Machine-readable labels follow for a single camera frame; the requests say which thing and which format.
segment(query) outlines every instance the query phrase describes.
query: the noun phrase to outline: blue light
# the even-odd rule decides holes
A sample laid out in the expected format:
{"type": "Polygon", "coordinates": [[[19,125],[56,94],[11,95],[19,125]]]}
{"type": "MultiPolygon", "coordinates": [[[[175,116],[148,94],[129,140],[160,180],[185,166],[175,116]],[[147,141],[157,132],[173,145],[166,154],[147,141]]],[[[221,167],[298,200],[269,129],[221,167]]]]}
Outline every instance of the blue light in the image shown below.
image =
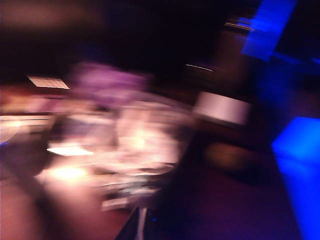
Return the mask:
{"type": "Polygon", "coordinates": [[[319,164],[320,119],[296,117],[272,143],[277,156],[304,164],[319,164]]]}
{"type": "Polygon", "coordinates": [[[263,0],[242,48],[243,54],[269,61],[297,0],[263,0]]]}
{"type": "Polygon", "coordinates": [[[296,117],[272,143],[304,240],[320,239],[320,119],[296,117]]]}

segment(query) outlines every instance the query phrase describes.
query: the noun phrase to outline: bright light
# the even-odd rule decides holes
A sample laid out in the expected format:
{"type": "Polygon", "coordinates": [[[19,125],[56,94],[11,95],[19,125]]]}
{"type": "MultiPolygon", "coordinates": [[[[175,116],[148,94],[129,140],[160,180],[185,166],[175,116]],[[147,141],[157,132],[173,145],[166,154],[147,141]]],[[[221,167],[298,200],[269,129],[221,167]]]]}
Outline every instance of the bright light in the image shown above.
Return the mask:
{"type": "Polygon", "coordinates": [[[57,168],[52,170],[52,174],[60,179],[77,179],[87,175],[87,172],[81,168],[57,168]]]}
{"type": "Polygon", "coordinates": [[[203,70],[207,70],[207,71],[213,72],[213,70],[208,69],[208,68],[205,68],[205,67],[202,67],[202,66],[195,66],[195,65],[191,65],[191,64],[186,64],[186,66],[193,67],[193,68],[197,68],[197,69],[203,69],[203,70]]]}
{"type": "Polygon", "coordinates": [[[79,146],[65,146],[65,147],[52,147],[48,148],[47,151],[52,152],[54,154],[62,155],[62,156],[86,156],[93,155],[92,151],[87,151],[79,146]]]}
{"type": "Polygon", "coordinates": [[[50,77],[29,76],[30,81],[40,88],[70,89],[61,79],[50,77]]]}
{"type": "Polygon", "coordinates": [[[251,105],[244,101],[210,92],[201,92],[193,112],[211,120],[244,125],[250,107],[251,105]]]}

